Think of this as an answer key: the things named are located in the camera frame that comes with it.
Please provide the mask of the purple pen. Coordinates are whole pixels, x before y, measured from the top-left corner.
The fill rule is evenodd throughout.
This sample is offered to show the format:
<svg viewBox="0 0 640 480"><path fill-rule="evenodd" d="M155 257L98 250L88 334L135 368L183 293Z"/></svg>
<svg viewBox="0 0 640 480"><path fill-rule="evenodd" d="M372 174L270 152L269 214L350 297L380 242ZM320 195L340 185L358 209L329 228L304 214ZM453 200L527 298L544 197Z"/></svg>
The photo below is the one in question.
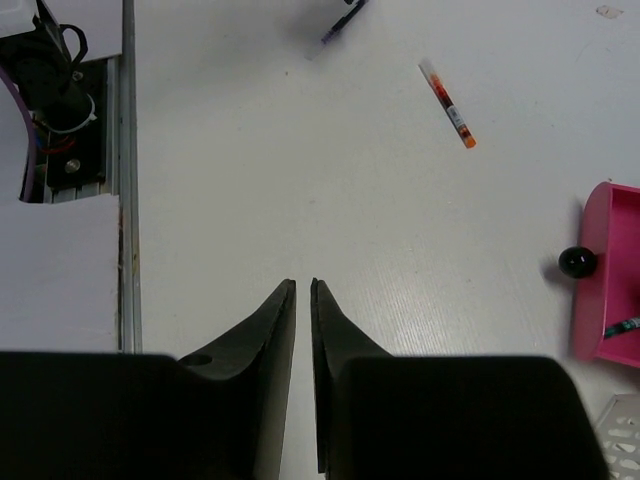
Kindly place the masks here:
<svg viewBox="0 0 640 480"><path fill-rule="evenodd" d="M305 54L309 61L315 59L331 42L333 42L356 17L356 15L369 3L368 0L358 0L350 3L352 8L340 17Z"/></svg>

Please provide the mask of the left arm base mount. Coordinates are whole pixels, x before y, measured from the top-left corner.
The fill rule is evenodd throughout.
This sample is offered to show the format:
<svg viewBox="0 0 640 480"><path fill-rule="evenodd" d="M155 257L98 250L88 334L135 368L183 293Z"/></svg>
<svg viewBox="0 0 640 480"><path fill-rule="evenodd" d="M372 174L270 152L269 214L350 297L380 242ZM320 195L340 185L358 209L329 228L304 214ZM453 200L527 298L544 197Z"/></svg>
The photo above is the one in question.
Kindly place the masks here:
<svg viewBox="0 0 640 480"><path fill-rule="evenodd" d="M88 53L84 30L46 2L2 2L1 80L26 126L27 203L96 194L113 173L114 63Z"/></svg>

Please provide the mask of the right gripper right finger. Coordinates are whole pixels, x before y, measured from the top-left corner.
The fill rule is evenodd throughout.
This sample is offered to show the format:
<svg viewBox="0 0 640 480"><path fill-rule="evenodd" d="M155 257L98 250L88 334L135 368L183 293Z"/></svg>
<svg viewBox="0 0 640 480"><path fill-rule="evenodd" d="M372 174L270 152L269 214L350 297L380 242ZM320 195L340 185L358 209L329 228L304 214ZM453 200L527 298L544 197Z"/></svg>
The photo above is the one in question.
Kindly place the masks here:
<svg viewBox="0 0 640 480"><path fill-rule="evenodd" d="M353 359L392 355L342 312L324 280L312 280L310 313L318 472L328 474L332 402L339 374Z"/></svg>

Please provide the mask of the green pen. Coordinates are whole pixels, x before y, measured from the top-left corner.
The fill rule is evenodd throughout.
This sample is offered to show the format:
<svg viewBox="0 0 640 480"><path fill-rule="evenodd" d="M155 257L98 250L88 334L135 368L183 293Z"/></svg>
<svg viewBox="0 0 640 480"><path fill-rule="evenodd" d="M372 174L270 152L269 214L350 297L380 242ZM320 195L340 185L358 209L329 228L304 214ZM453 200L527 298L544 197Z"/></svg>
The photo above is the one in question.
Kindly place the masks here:
<svg viewBox="0 0 640 480"><path fill-rule="evenodd" d="M629 318L621 322L618 322L614 325L608 326L604 330L603 338L605 340L608 340L619 335L630 333L631 331L637 330L639 328L640 328L640 318L639 317Z"/></svg>

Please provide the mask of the black pink drawer organizer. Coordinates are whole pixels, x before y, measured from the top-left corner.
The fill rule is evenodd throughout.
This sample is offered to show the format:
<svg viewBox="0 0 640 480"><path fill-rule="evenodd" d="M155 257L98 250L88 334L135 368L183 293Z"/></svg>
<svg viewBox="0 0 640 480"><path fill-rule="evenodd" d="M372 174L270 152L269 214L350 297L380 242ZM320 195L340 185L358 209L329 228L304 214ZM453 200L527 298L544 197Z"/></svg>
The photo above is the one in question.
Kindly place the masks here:
<svg viewBox="0 0 640 480"><path fill-rule="evenodd" d="M558 267L575 281L574 355L637 368L639 329L603 335L608 326L639 317L639 189L598 184L582 210L578 243L562 251Z"/></svg>

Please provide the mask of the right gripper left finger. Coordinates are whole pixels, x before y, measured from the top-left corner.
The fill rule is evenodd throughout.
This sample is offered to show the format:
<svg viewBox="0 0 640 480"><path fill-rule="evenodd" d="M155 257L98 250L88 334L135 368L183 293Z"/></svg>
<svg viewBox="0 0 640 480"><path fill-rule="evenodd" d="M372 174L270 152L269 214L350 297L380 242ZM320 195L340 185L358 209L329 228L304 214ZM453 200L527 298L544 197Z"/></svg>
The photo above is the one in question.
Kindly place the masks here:
<svg viewBox="0 0 640 480"><path fill-rule="evenodd" d="M179 361L198 380L184 423L188 479L276 479L296 330L296 284L283 280L239 324Z"/></svg>

